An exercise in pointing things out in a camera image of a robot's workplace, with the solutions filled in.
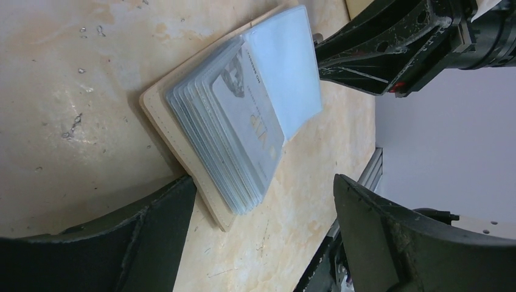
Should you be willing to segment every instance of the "screw hole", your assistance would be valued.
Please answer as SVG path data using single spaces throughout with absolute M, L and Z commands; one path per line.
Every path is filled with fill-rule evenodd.
M 376 51 L 378 53 L 385 53 L 385 51 L 387 50 L 387 48 L 389 47 L 389 43 L 387 43 L 386 41 L 382 41 L 381 43 L 378 44 L 378 46 L 376 47 Z
M 428 12 L 421 11 L 421 13 L 417 16 L 417 23 L 422 24 L 427 20 Z

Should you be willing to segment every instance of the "table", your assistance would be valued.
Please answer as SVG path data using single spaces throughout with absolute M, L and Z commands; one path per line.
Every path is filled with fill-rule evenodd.
M 313 32 L 325 37 L 347 21 L 343 1 L 301 2 Z M 2 3 L 0 235 L 60 232 L 184 174 L 139 107 L 140 94 L 276 4 Z M 324 111 L 287 144 L 263 204 L 224 233 L 197 198 L 175 291 L 295 287 L 336 217 L 333 174 L 358 179 L 374 151 L 374 99 L 321 86 Z

